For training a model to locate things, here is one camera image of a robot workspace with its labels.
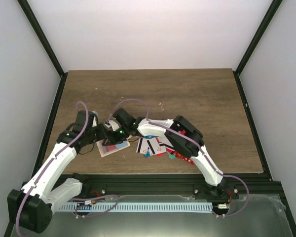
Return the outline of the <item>red card gold vip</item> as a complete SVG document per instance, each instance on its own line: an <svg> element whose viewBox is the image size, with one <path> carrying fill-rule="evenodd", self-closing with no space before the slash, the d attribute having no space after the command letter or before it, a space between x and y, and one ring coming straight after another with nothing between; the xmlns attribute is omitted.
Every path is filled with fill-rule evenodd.
<svg viewBox="0 0 296 237"><path fill-rule="evenodd" d="M193 162L193 160L191 158L182 157L182 160L190 163L191 165L194 165L194 162Z"/></svg>

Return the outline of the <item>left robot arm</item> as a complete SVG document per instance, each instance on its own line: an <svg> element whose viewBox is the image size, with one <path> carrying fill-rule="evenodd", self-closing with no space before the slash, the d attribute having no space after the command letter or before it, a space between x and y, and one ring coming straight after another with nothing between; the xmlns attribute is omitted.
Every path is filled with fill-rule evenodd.
<svg viewBox="0 0 296 237"><path fill-rule="evenodd" d="M105 129L98 123L95 111L79 111L74 123L58 137L56 144L37 173L20 190L13 189L7 196L9 219L19 233L23 227L42 233L55 211L67 201L90 196L91 187L86 176L74 173L55 187L67 165L81 149L104 138Z"/></svg>

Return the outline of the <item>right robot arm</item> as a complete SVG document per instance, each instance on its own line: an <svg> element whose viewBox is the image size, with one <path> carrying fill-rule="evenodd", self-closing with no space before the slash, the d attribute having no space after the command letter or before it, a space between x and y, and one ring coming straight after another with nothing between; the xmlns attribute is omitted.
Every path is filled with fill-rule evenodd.
<svg viewBox="0 0 296 237"><path fill-rule="evenodd" d="M220 199L227 193L228 179L208 154L202 133L184 117L176 116L175 119L167 120L134 118L119 108L110 114L107 121L119 124L119 128L109 136L110 142L123 141L129 136L166 138L175 151L194 162L203 174L213 198Z"/></svg>

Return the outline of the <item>beige leather card holder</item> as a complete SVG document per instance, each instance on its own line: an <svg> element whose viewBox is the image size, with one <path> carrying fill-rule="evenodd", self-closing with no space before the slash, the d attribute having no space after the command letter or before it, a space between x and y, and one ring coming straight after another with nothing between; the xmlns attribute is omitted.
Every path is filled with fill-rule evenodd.
<svg viewBox="0 0 296 237"><path fill-rule="evenodd" d="M116 144L116 145L108 145L108 146L104 146L102 144L102 140L96 142L99 153L101 155L101 157L106 157L108 155L111 155L113 153L116 153L120 150L123 150L125 148L130 147L130 143L128 141L123 141L120 144Z"/></svg>

